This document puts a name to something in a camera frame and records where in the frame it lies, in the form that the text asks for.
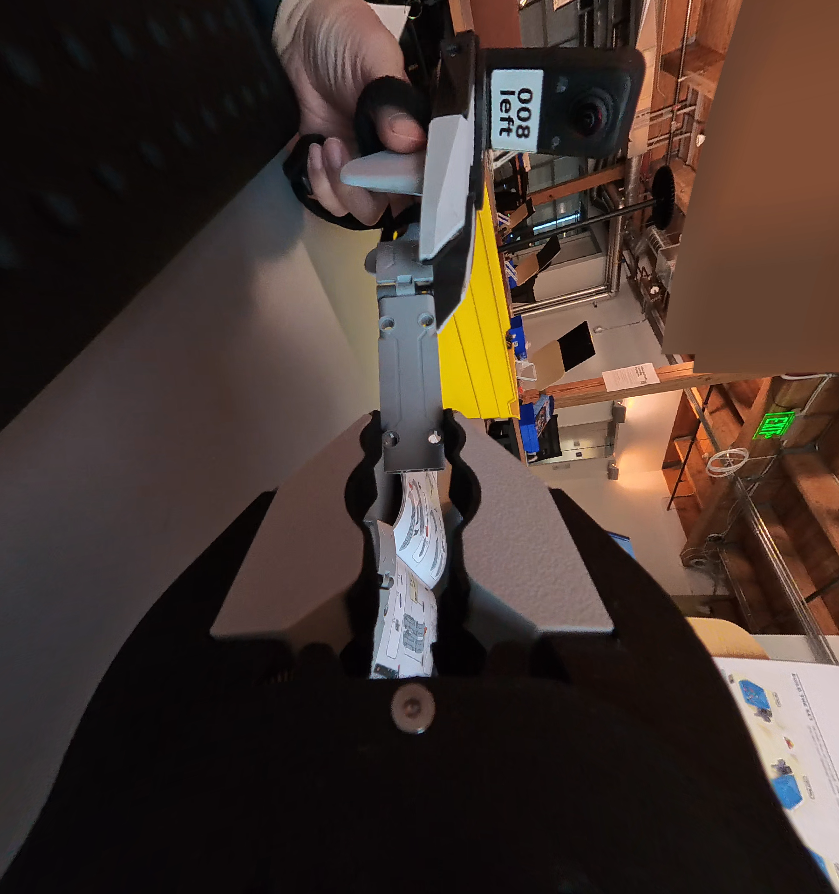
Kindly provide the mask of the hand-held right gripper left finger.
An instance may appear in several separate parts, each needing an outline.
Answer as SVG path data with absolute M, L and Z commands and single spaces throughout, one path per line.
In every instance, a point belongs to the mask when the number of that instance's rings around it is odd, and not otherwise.
M 322 643 L 347 674 L 369 674 L 379 578 L 366 524 L 378 501 L 381 425 L 361 416 L 285 480 L 246 551 L 211 634 Z

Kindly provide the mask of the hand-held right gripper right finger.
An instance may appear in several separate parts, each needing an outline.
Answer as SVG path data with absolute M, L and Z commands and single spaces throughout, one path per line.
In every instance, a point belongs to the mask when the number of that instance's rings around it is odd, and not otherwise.
M 444 412 L 453 510 L 444 674 L 567 674 L 557 638 L 613 621 L 545 484 L 482 425 Z

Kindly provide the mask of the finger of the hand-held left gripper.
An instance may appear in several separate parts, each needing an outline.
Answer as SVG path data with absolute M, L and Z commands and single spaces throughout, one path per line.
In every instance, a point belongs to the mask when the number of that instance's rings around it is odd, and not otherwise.
M 474 243 L 474 232 L 461 232 L 436 255 L 436 330 L 444 329 L 465 297 Z
M 418 257 L 432 262 L 445 246 L 468 230 L 474 247 L 476 210 L 470 198 L 470 170 L 475 159 L 475 119 L 441 115 L 430 122 L 421 195 Z

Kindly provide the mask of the grey curved toy panel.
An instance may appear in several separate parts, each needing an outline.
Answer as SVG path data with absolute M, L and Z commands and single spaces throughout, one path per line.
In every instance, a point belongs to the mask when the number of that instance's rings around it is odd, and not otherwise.
M 377 299 L 430 294 L 434 269 L 419 256 L 417 238 L 403 235 L 380 241 L 365 258 L 365 270 L 373 276 Z

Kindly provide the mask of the grey toy panel with holes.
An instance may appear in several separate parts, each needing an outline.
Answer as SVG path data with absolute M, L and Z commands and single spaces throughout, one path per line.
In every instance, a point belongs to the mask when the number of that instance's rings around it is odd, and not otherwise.
M 445 467 L 443 398 L 431 294 L 377 290 L 382 460 L 387 473 Z

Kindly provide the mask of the grey desk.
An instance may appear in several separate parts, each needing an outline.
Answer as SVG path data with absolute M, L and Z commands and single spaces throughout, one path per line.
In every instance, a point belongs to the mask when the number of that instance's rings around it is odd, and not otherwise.
M 370 231 L 281 151 L 0 434 L 0 876 L 135 624 L 378 407 Z

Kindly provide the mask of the printed task instruction sheet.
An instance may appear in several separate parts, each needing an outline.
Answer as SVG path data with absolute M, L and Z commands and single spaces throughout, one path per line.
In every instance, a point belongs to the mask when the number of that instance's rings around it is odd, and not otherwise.
M 839 665 L 716 657 L 775 798 L 839 892 Z

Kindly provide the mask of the person's left hand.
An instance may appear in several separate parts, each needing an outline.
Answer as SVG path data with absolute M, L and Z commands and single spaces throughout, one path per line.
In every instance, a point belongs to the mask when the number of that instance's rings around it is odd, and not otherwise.
M 300 107 L 300 131 L 323 144 L 307 152 L 312 195 L 334 218 L 352 216 L 374 225 L 404 197 L 371 192 L 341 181 L 341 169 L 358 149 L 353 121 L 359 96 L 383 77 L 407 82 L 399 42 L 362 1 L 283 1 L 272 30 Z

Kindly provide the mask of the yellow plastic bin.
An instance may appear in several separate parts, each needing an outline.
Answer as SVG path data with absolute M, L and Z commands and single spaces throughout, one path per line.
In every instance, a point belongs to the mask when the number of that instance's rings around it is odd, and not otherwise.
M 438 335 L 444 408 L 468 419 L 516 419 L 518 388 L 511 316 L 489 196 L 477 212 L 466 296 Z

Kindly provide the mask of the cardboard box with black flap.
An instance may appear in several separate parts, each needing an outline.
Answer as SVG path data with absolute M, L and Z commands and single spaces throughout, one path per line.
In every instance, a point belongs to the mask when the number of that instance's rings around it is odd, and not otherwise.
M 535 368 L 534 386 L 539 392 L 559 382 L 566 372 L 595 355 L 592 332 L 587 321 L 580 323 L 559 339 L 549 341 L 532 352 L 528 361 Z

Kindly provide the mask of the open instruction booklet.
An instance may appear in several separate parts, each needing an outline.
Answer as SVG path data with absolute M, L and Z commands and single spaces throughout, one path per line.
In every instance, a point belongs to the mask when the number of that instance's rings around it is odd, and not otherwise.
M 429 677 L 437 638 L 436 587 L 448 560 L 437 471 L 402 474 L 402 505 L 393 525 L 397 583 L 381 596 L 370 679 Z

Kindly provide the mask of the white paper notice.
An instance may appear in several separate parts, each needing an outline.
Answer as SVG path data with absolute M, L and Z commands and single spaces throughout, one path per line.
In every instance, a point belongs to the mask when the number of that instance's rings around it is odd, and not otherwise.
M 602 374 L 604 388 L 608 393 L 658 386 L 661 383 L 656 368 L 650 362 L 606 370 Z

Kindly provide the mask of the black perforated chair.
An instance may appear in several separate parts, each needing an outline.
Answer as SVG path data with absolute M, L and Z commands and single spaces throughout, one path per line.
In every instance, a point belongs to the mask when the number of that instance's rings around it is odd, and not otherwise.
M 0 431 L 294 134 L 278 7 L 0 1 Z

